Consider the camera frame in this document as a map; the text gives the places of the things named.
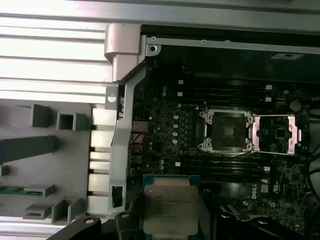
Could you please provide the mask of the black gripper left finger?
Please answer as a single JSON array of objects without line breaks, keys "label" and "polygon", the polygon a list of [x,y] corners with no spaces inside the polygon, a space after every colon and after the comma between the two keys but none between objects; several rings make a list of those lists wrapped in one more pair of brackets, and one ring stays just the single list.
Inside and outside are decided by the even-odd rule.
[{"label": "black gripper left finger", "polygon": [[49,238],[51,240],[143,240],[139,216],[123,211],[106,222],[98,217],[81,217]]}]

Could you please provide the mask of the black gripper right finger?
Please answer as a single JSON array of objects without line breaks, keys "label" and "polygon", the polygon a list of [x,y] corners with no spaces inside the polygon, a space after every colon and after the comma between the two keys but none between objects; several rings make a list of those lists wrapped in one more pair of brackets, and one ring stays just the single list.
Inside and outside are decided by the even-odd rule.
[{"label": "black gripper right finger", "polygon": [[269,217],[238,220],[230,212],[216,215],[217,240],[305,240],[306,237]]}]

